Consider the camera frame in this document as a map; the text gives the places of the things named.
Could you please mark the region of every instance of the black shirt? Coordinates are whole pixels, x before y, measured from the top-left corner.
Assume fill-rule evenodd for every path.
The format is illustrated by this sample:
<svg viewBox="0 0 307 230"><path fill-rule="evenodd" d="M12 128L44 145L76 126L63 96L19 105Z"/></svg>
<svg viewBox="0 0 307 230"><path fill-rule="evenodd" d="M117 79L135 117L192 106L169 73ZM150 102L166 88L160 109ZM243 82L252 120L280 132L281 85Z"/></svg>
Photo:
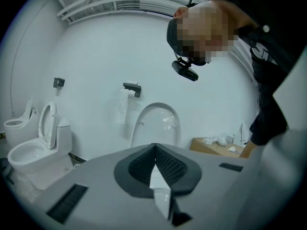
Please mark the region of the black shirt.
<svg viewBox="0 0 307 230"><path fill-rule="evenodd" d="M251 141L265 145L286 130L286 121L272 94L291 71L307 43L304 0L226 0L244 11L259 26L239 28L238 35L252 48L263 45L270 60L251 50L258 82L260 112L250 127Z"/></svg>

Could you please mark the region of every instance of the white toilet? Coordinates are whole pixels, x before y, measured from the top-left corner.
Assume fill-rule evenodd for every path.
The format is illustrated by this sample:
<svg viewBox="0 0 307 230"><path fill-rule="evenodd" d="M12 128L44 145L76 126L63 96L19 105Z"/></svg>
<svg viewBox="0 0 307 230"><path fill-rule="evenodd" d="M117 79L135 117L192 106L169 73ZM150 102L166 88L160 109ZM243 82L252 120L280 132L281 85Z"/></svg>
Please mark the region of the white toilet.
<svg viewBox="0 0 307 230"><path fill-rule="evenodd" d="M175 110L165 103L152 103L145 107L135 124L130 147L150 143L178 146L180 143L180 121ZM151 174L150 188L154 201L162 215L167 218L171 190L157 166Z"/></svg>
<svg viewBox="0 0 307 230"><path fill-rule="evenodd" d="M38 126L39 138L14 147L8 160L18 172L26 174L40 190L45 190L73 169L68 153L71 151L71 127L57 116L53 101L43 108Z"/></svg>
<svg viewBox="0 0 307 230"><path fill-rule="evenodd" d="M38 137L39 112L32 107L32 102L33 98L30 97L20 118L4 122L5 137L11 148Z"/></svg>

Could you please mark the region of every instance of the neck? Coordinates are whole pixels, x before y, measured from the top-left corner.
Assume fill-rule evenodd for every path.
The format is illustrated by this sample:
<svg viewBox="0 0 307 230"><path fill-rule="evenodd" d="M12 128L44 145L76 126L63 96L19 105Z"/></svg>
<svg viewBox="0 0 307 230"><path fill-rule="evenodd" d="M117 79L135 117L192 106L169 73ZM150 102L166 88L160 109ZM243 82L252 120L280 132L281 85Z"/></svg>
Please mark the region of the neck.
<svg viewBox="0 0 307 230"><path fill-rule="evenodd" d="M251 25L257 28L258 25L252 20L244 11L238 8L235 4L228 2L226 0L209 0L211 4L220 9L225 13L231 20L229 23L233 23L234 29L239 29L240 27Z"/></svg>

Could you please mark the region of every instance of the jacket button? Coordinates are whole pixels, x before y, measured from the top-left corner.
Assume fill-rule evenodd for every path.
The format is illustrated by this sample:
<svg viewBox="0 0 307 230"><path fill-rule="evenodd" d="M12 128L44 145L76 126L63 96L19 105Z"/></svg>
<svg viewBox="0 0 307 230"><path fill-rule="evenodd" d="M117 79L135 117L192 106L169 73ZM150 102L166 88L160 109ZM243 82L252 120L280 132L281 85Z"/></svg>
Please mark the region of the jacket button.
<svg viewBox="0 0 307 230"><path fill-rule="evenodd" d="M262 29L265 33L268 33L270 31L270 28L268 25L264 25Z"/></svg>

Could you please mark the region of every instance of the black mesh pad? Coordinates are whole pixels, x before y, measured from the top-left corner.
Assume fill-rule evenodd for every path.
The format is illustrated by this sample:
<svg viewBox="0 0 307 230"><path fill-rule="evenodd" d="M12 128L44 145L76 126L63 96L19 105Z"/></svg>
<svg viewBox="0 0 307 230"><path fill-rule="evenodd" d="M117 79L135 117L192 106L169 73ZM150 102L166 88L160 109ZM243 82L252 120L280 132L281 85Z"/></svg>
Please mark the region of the black mesh pad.
<svg viewBox="0 0 307 230"><path fill-rule="evenodd" d="M189 194L201 179L196 162L153 143L119 161L114 169L115 180L131 196L153 198L149 185L155 164L173 196Z"/></svg>

